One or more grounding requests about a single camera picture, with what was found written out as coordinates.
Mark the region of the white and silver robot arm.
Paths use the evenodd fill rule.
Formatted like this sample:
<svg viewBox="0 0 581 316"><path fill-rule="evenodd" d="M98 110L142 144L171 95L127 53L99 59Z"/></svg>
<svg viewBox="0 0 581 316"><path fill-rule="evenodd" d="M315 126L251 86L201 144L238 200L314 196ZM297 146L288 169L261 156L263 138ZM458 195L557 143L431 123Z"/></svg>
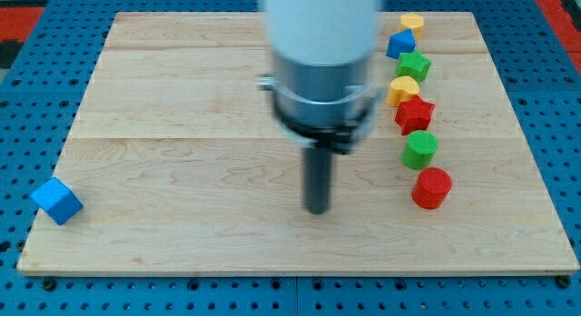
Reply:
<svg viewBox="0 0 581 316"><path fill-rule="evenodd" d="M380 0L261 0L279 123L306 148L346 154L369 131Z"/></svg>

